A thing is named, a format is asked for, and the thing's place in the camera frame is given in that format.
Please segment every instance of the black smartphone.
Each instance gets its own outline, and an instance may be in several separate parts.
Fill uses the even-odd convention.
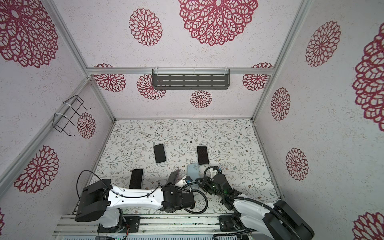
[[[144,169],[133,169],[131,175],[131,181],[129,182],[129,188],[131,189],[141,189],[141,184],[143,181]]]
[[[199,165],[209,164],[207,146],[197,146],[197,159]]]
[[[167,160],[163,144],[153,146],[153,151],[155,152],[156,163],[165,162]]]

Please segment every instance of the floral tablecloth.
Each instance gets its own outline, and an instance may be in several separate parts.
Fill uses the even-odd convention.
[[[164,144],[167,161],[155,163],[153,145]],[[196,147],[208,148],[209,166],[219,166],[238,191],[262,201],[273,202],[277,194],[249,119],[231,120],[121,120],[116,121],[107,146],[96,169],[99,177],[112,184],[128,187],[132,169],[143,168],[142,189],[165,184],[168,176],[197,162]],[[200,166],[202,176],[207,166]],[[220,199],[207,194],[205,213],[229,212]],[[204,208],[204,199],[195,194],[194,211]],[[126,208],[125,214],[157,214],[159,210]],[[187,214],[181,210],[176,213]]]

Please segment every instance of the red lace doily pattern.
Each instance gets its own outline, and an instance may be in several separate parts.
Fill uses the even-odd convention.
[[[354,240],[382,240],[384,239],[384,216],[376,212],[371,214],[366,212],[359,215],[356,221],[353,221]]]
[[[3,230],[3,226],[4,225],[5,225],[5,223],[4,223],[4,214],[2,214],[1,208],[0,208],[0,236],[1,236],[1,230]]]
[[[0,52],[23,67],[49,65],[58,35],[39,0],[0,1]]]
[[[356,65],[355,103],[384,131],[384,23],[373,41],[364,48],[364,56]]]
[[[96,124],[95,119],[89,113],[80,115],[77,121],[77,130],[83,138],[90,138],[95,133]]]
[[[253,68],[272,68],[270,63],[259,63],[253,66]],[[263,89],[269,76],[267,74],[246,74],[243,76],[243,85],[246,89],[251,91],[257,91]]]
[[[58,168],[57,153],[49,146],[43,146],[13,185],[21,192],[37,193],[55,179]]]
[[[143,97],[152,100],[162,98],[167,92],[166,90],[156,90],[153,88],[151,74],[140,76],[137,80],[136,87]]]
[[[283,120],[291,106],[290,96],[287,89],[279,88],[272,96],[271,100],[271,113],[276,121]]]
[[[101,63],[96,68],[114,68],[109,64]],[[110,92],[120,92],[125,88],[125,78],[123,74],[94,74],[93,78],[97,84]]]
[[[161,23],[148,9],[136,9],[129,19],[129,29],[133,37],[144,46],[153,46],[163,34]]]
[[[330,21],[319,27],[308,43],[305,57],[308,65],[317,67],[327,62],[340,41],[340,26]]]
[[[197,108],[205,108],[212,102],[212,95],[203,90],[198,90],[191,95],[191,103]]]
[[[289,174],[296,180],[303,180],[308,174],[308,161],[304,153],[297,148],[292,148],[285,160]]]
[[[191,37],[210,46],[233,41],[252,21],[257,0],[179,0],[180,17]]]

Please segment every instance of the enclosure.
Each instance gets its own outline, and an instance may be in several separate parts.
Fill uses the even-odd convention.
[[[128,187],[142,168],[155,189],[197,146],[314,239],[384,238],[382,1],[4,0],[0,13],[0,239],[94,239],[98,222],[73,220],[82,170]],[[226,82],[154,87],[164,74]],[[200,217],[123,212],[149,239],[213,234],[230,213],[219,201]]]

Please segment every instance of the smartphone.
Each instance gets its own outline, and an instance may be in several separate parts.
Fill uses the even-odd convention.
[[[130,189],[141,189],[141,184],[143,181],[144,169],[133,169],[131,175],[131,181],[129,182]]]
[[[153,151],[155,152],[156,163],[165,162],[167,160],[163,144],[153,146]]]
[[[209,164],[207,146],[197,146],[197,159],[199,165]]]

